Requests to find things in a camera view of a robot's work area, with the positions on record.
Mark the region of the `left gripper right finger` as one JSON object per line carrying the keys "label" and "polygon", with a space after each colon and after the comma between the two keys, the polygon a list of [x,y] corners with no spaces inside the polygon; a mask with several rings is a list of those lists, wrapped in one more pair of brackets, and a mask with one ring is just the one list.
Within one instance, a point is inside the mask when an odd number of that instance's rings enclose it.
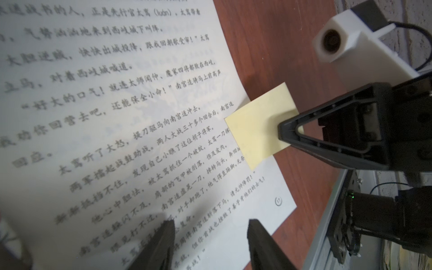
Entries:
{"label": "left gripper right finger", "polygon": [[247,229],[253,270],[297,270],[258,219],[250,219]]}

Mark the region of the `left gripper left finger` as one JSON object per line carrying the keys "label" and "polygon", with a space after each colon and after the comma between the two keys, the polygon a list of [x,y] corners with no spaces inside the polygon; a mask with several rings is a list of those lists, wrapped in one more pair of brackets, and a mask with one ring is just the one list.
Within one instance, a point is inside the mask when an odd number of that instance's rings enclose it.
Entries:
{"label": "left gripper left finger", "polygon": [[170,270],[172,267],[176,229],[174,220],[165,220],[129,270]]}

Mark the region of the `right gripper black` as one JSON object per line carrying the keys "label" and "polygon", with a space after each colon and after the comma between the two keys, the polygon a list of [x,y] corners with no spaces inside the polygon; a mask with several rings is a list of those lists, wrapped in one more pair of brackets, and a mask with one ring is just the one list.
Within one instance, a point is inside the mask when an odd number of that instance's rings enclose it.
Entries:
{"label": "right gripper black", "polygon": [[367,84],[282,121],[280,141],[342,169],[432,170],[432,74]]}

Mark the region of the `yellow sticky note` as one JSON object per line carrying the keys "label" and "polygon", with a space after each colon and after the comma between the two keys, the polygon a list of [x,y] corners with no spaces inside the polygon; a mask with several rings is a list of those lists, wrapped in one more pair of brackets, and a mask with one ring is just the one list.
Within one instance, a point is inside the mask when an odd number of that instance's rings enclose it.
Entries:
{"label": "yellow sticky note", "polygon": [[289,147],[279,139],[278,125],[299,115],[286,83],[242,106],[227,118],[230,129],[249,168]]}

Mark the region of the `illustrated comic book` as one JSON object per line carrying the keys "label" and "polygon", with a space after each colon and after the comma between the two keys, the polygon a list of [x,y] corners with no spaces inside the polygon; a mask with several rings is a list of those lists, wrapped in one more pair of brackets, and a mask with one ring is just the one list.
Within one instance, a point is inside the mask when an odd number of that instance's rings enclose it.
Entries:
{"label": "illustrated comic book", "polygon": [[241,270],[296,204],[226,117],[248,96],[213,1],[1,2],[1,246],[124,270],[175,222],[175,270]]}

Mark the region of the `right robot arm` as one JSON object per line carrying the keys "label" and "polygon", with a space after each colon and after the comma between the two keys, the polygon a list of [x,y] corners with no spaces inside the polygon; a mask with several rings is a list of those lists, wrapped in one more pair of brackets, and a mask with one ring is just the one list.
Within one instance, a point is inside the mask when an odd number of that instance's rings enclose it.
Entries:
{"label": "right robot arm", "polygon": [[403,172],[409,189],[395,198],[342,193],[345,224],[333,233],[350,253],[360,236],[432,253],[432,189],[418,179],[432,169],[432,75],[396,86],[371,83],[282,121],[278,137],[337,168]]}

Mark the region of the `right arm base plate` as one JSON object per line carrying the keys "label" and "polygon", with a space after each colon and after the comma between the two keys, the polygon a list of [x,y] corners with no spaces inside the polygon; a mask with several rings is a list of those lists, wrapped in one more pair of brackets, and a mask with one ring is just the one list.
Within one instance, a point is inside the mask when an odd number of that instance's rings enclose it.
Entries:
{"label": "right arm base plate", "polygon": [[338,263],[344,264],[347,256],[356,255],[361,247],[361,236],[354,229],[351,214],[351,204],[355,194],[361,192],[361,185],[354,170],[343,170],[341,176],[341,187],[336,193],[336,202],[326,236],[333,256]]}

